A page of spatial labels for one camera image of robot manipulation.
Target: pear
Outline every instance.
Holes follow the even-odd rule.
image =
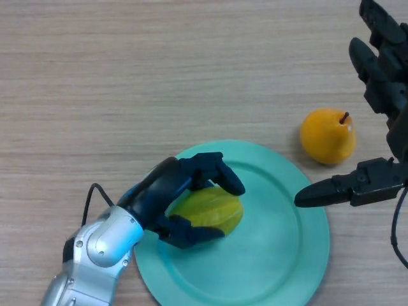
[[[300,141],[306,153],[319,163],[345,161],[356,148],[356,131],[349,113],[320,108],[308,114],[300,127]]]

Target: wood grain surface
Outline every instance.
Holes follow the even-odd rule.
[[[0,305],[40,303],[93,182],[118,200],[165,157],[225,138],[276,150],[313,182],[390,157],[386,119],[365,102],[348,56],[352,37],[369,39],[359,4],[0,0]],[[408,22],[406,0],[381,4]],[[347,110],[357,128],[355,154],[334,168],[298,141],[320,106]],[[327,208],[330,265],[311,305],[407,305],[394,208]],[[95,196],[89,219],[103,209]],[[406,214],[398,230],[408,254]],[[157,305],[135,263],[115,305]]]

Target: teal plate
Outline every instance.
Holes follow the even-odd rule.
[[[253,143],[205,143],[177,157],[213,151],[224,154],[244,183],[244,217],[226,238],[190,250],[147,232],[135,254],[149,291],[162,306],[307,304],[330,252],[324,209],[293,204],[310,182],[287,159]]]

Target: robotic arm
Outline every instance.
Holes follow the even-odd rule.
[[[85,224],[84,214],[82,227],[65,243],[62,271],[50,283],[41,306],[111,306],[117,281],[145,230],[181,249],[223,237],[217,228],[193,227],[181,216],[165,215],[186,189],[210,187],[211,181],[236,196],[245,192],[222,154],[210,152],[189,159],[165,159],[116,205],[103,193],[111,207],[90,224]]]
[[[370,44],[378,57],[358,38],[349,46],[351,62],[358,78],[366,85],[364,98],[375,113],[388,118],[387,142],[394,158],[372,159],[358,163],[348,175],[312,184],[295,197],[297,207],[322,207],[350,202],[354,207],[397,197],[408,187],[408,25],[400,24],[373,0],[362,0],[360,16],[371,30]],[[395,210],[391,244],[401,262],[408,262],[397,247],[397,218],[408,189],[405,189]]]

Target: black cable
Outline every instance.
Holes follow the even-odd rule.
[[[94,191],[94,189],[97,189],[101,195],[102,198],[108,203],[109,207],[114,206],[115,204],[113,204],[113,202],[111,201],[111,199],[108,197],[108,195],[105,193],[105,191],[103,190],[103,188],[97,184],[97,183],[93,183],[91,185],[91,188],[89,188],[88,191],[88,196],[87,196],[87,200],[85,202],[85,207],[84,207],[84,214],[82,216],[82,224],[81,227],[85,225],[85,223],[87,222],[87,216],[88,216],[88,209],[89,209],[89,203],[91,202],[91,197],[92,197],[92,192]]]
[[[408,261],[404,258],[404,256],[400,252],[400,249],[398,248],[397,234],[396,234],[398,215],[400,214],[401,206],[402,206],[402,203],[404,202],[404,199],[407,193],[408,193],[408,187],[406,187],[404,191],[402,192],[401,197],[397,203],[397,206],[395,207],[393,224],[391,227],[391,245],[393,246],[394,252],[399,258],[399,260],[408,269]]]

